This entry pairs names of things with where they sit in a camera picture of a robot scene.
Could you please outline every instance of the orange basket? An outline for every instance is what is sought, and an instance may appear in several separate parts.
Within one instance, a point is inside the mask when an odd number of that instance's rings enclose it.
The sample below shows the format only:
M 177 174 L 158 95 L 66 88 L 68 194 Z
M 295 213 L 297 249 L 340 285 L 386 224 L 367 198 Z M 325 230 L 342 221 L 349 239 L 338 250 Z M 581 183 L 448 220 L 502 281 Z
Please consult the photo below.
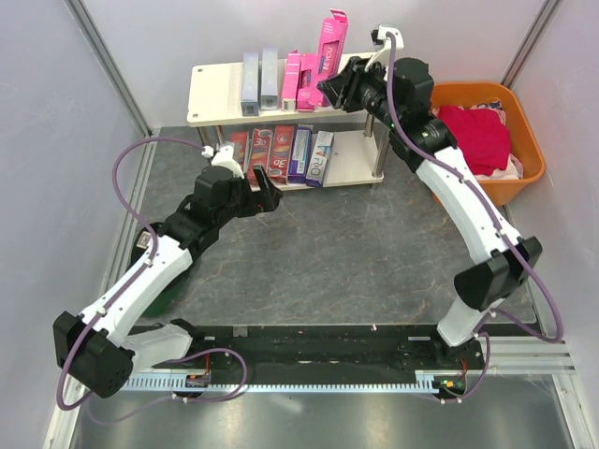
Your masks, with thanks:
M 492 99 L 502 102 L 510 133 L 511 152 L 524 167 L 524 177 L 521 180 L 480 182 L 491 201 L 499 207 L 509 203 L 520 190 L 541 178 L 545 172 L 543 154 L 518 99 L 512 91 L 494 82 L 447 82 L 434 86 L 431 101 L 433 108 L 446 105 L 469 108 Z

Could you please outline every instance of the shelf board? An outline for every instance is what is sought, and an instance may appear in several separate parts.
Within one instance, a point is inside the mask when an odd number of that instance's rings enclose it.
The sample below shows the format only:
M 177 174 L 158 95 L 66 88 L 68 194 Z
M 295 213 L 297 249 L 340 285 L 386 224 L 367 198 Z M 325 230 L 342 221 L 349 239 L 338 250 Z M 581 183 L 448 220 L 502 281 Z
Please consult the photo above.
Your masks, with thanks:
M 371 52 L 344 54 L 339 64 L 345 67 L 352 56 L 369 58 Z M 187 122 L 190 126 L 264 123 L 346 115 L 340 109 L 316 108 L 314 112 L 260 110 L 260 115 L 241 115 L 241 72 L 243 63 L 196 65 L 192 70 Z M 285 59 L 279 60 L 279 92 L 283 85 Z
M 376 162 L 376 140 L 364 137 L 364 131 L 344 131 L 335 133 L 332 156 L 325 178 L 325 187 L 374 184 L 381 182 L 383 176 L 373 176 Z M 312 189 L 304 184 L 276 184 L 281 190 Z

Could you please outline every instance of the product box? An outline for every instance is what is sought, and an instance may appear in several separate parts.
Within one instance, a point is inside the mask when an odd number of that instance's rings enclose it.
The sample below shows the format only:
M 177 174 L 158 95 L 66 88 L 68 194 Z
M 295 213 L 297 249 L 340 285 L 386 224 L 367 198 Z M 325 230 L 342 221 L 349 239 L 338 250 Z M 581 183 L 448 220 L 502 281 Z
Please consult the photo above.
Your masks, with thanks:
M 333 133 L 318 131 L 306 175 L 306 185 L 322 187 L 327 174 L 328 161 L 333 147 Z
M 290 184 L 305 184 L 310 150 L 312 149 L 312 129 L 298 127 L 293 138 L 293 151 L 289 159 L 287 180 Z
M 293 131 L 293 126 L 277 126 L 274 128 L 274 142 L 272 143 L 269 158 L 269 177 L 280 184 L 287 184 Z
M 318 82 L 326 80 L 339 71 L 339 63 L 343 54 L 343 44 L 349 22 L 347 15 L 339 9 L 331 9 L 333 17 L 322 22 L 320 43 L 318 44 L 317 69 L 313 73 L 312 94 L 310 103 L 313 106 L 328 106 L 329 101 L 316 87 Z
M 263 166 L 267 172 L 269 166 L 270 146 L 272 145 L 271 129 L 255 129 L 252 133 L 252 150 L 248 159 L 247 179 L 252 185 L 258 185 L 254 166 Z
M 299 67 L 298 102 L 296 103 L 297 110 L 314 110 L 314 105 L 310 103 L 310 95 L 312 94 L 312 86 L 314 83 L 315 67 L 315 54 L 304 53 L 301 55 L 301 66 Z
M 271 47 L 262 50 L 260 107 L 264 110 L 279 108 L 279 59 L 277 49 Z
M 283 90 L 281 91 L 281 109 L 293 112 L 296 110 L 296 98 L 300 86 L 301 55 L 297 50 L 287 55 L 285 63 L 285 77 L 283 79 Z
M 231 143 L 235 149 L 233 153 L 234 159 L 241 166 L 243 173 L 247 173 L 247 153 L 250 148 L 250 133 L 240 131 L 231 135 Z
M 243 54 L 241 78 L 241 115 L 258 115 L 258 53 Z

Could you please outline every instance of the red towel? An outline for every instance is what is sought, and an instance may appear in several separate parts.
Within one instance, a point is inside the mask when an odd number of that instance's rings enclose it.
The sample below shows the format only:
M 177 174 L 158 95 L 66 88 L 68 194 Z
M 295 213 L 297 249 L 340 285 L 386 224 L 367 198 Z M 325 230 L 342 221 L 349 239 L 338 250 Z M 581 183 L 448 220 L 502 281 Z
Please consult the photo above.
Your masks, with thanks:
M 441 106 L 439 118 L 458 140 L 466 164 L 475 175 L 505 170 L 509 160 L 509 130 L 491 109 L 460 109 Z

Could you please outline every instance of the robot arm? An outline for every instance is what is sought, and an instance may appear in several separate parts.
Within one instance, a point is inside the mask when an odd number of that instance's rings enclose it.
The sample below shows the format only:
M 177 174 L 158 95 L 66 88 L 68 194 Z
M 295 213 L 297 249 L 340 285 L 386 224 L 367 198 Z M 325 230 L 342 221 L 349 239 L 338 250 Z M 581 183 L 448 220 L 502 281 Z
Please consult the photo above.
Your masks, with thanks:
M 398 30 L 379 27 L 373 31 L 373 42 L 384 44 L 384 48 L 370 60 L 350 58 L 339 75 L 319 82 L 318 89 L 335 109 L 346 112 L 366 109 L 389 128 L 393 151 L 437 195 L 466 242 L 475 266 L 454 278 L 458 297 L 431 336 L 438 358 L 444 358 L 467 345 L 488 310 L 511 295 L 527 277 L 495 229 L 487 210 L 464 181 L 470 181 L 487 199 L 492 213 L 503 225 L 502 232 L 531 266 L 536 263 L 542 248 L 535 237 L 523 239 L 492 206 L 466 165 L 457 140 L 442 121 L 431 115 L 434 82 L 428 65 L 418 59 L 402 58 L 395 62 L 393 75 L 387 73 L 382 62 L 387 63 L 390 54 L 391 44 L 385 37 L 388 32 L 395 36 L 402 48 Z M 394 77 L 391 105 L 387 101 L 387 76 Z M 395 108 L 402 129 L 413 143 L 438 161 L 457 169 L 464 180 L 410 150 L 395 129 L 389 108 Z
M 282 193 L 270 182 L 262 167 L 254 167 L 260 190 L 253 192 L 233 148 L 222 147 L 212 163 L 196 178 L 194 193 L 158 230 L 158 250 L 152 261 L 150 234 L 146 251 L 125 275 L 100 299 L 78 316 L 63 312 L 53 325 L 56 358 L 63 367 L 75 340 L 100 314 L 77 351 L 68 373 L 101 398 L 116 393 L 132 372 L 170 359 L 183 357 L 192 342 L 177 324 L 129 336 L 133 325 L 152 301 L 177 276 L 214 244 L 219 230 L 235 217 L 275 210 Z M 148 265 L 131 281 L 143 264 Z M 107 303 L 131 282 L 112 307 Z

